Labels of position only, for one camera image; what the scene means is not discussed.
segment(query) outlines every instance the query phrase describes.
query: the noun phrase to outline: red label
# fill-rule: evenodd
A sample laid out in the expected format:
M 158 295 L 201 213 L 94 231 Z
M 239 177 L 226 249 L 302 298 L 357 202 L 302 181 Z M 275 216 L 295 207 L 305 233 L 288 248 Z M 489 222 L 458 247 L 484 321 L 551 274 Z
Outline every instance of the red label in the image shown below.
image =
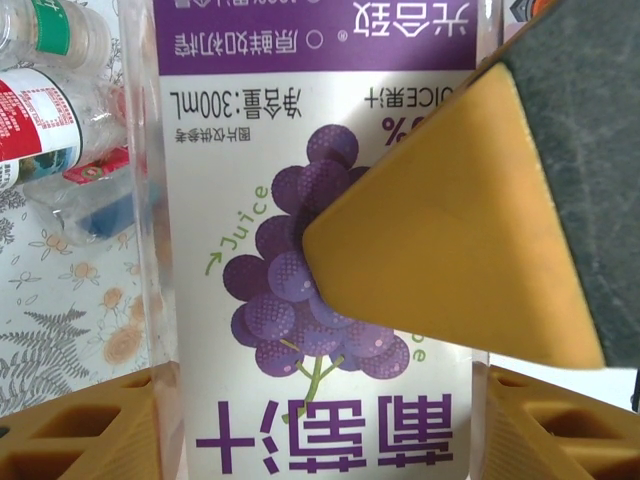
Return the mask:
M 0 80 L 0 162 L 41 152 L 33 119 L 13 90 Z
M 118 148 L 105 158 L 67 170 L 62 176 L 78 185 L 84 185 L 95 182 L 127 165 L 129 165 L 129 152 L 126 148 Z

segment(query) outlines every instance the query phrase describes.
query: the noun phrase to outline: clear plastic bottle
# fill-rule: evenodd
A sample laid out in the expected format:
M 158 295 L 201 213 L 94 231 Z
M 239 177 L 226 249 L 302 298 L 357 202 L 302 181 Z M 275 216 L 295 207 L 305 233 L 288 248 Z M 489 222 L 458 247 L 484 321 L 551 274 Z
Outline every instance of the clear plastic bottle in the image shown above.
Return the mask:
M 27 61 L 93 75 L 110 53 L 109 26 L 90 8 L 67 0 L 0 2 L 0 69 Z
M 62 69 L 0 73 L 0 190 L 126 145 L 122 87 Z
M 133 174 L 124 149 L 62 175 L 29 182 L 23 191 L 47 231 L 70 245 L 99 243 L 135 223 Z

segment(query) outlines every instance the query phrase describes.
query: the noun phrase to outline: grape illustration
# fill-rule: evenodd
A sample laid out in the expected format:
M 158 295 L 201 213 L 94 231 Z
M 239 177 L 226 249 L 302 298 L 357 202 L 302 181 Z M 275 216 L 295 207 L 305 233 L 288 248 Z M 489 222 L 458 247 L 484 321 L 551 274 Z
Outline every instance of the grape illustration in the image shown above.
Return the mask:
M 244 319 L 246 307 L 246 304 L 241 305 L 231 317 L 231 333 L 240 345 L 255 348 L 260 343 L 260 339 L 247 327 L 247 322 Z
M 283 211 L 293 215 L 302 206 L 298 196 L 298 178 L 302 167 L 287 167 L 280 171 L 271 183 L 273 201 Z
M 279 340 L 293 329 L 293 307 L 272 293 L 254 297 L 247 303 L 244 319 L 249 331 L 261 340 Z
M 311 307 L 311 313 L 313 313 L 314 318 L 327 327 L 344 328 L 355 322 L 353 318 L 345 317 L 333 311 L 329 305 L 324 303 L 319 295 L 314 295 L 309 299 L 309 306 Z
M 256 348 L 258 368 L 270 377 L 288 377 L 298 371 L 304 355 L 280 342 L 262 342 Z
M 239 255 L 222 272 L 225 288 L 240 301 L 231 317 L 233 338 L 255 349 L 265 375 L 300 372 L 309 379 L 298 417 L 334 370 L 384 381 L 406 371 L 410 360 L 407 344 L 392 329 L 346 317 L 327 305 L 303 254 L 307 227 L 369 170 L 354 167 L 357 138 L 346 127 L 325 125 L 311 135 L 306 153 L 308 165 L 283 168 L 271 182 L 273 202 L 284 213 L 256 224 L 259 256 Z M 306 357 L 313 364 L 308 370 Z M 289 416 L 282 420 L 288 423 Z
M 345 372 L 357 372 L 360 370 L 360 359 L 347 352 L 344 345 L 336 348 L 329 357 L 333 364 L 337 365 L 340 370 L 344 370 Z
M 288 215 L 278 215 L 262 222 L 256 231 L 256 248 L 262 258 L 271 262 L 281 253 L 294 250 L 292 229 L 292 217 Z
M 333 160 L 345 168 L 356 163 L 360 147 L 351 130 L 342 125 L 325 125 L 313 132 L 307 143 L 307 157 L 311 163 Z
M 311 271 L 300 252 L 278 255 L 269 266 L 268 279 L 271 291 L 289 302 L 307 300 L 316 291 Z
M 310 357 L 329 355 L 342 343 L 344 332 L 325 327 L 313 318 L 307 302 L 296 305 L 296 326 L 287 340 Z
M 267 272 L 269 266 L 260 257 L 239 255 L 229 260 L 222 273 L 227 291 L 243 302 L 269 291 Z
M 304 207 L 298 210 L 294 217 L 291 217 L 291 222 L 287 226 L 287 238 L 291 239 L 295 250 L 302 252 L 302 235 L 316 217 L 315 213 Z
M 400 337 L 393 337 L 393 342 L 380 355 L 360 360 L 362 371 L 378 380 L 389 380 L 402 374 L 409 366 L 409 347 Z
M 387 327 L 355 322 L 345 330 L 344 348 L 356 357 L 375 357 L 393 343 L 393 330 Z
M 307 208 L 320 213 L 350 185 L 349 174 L 342 165 L 332 160 L 318 160 L 300 173 L 298 195 Z
M 351 181 L 351 185 L 360 180 L 368 171 L 369 167 L 356 167 L 349 170 L 349 180 Z

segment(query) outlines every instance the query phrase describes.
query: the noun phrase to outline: grape juice carton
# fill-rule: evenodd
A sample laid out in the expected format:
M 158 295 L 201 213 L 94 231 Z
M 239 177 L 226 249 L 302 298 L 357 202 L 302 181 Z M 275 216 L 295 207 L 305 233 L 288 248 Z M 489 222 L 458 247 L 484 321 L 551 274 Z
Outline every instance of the grape juice carton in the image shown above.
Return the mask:
M 301 240 L 497 47 L 500 2 L 126 8 L 130 101 L 158 72 L 161 145 L 132 149 L 166 178 L 189 478 L 467 478 L 472 351 L 333 311 Z

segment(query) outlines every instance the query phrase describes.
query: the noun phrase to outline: floral tablecloth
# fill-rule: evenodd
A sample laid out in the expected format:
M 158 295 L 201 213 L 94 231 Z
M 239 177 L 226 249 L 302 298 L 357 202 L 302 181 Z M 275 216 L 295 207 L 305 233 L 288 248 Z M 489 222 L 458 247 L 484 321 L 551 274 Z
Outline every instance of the floral tablecloth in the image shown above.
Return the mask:
M 109 22 L 120 83 L 117 0 L 75 3 Z M 19 188 L 0 192 L 0 416 L 147 365 L 135 229 L 72 247 Z

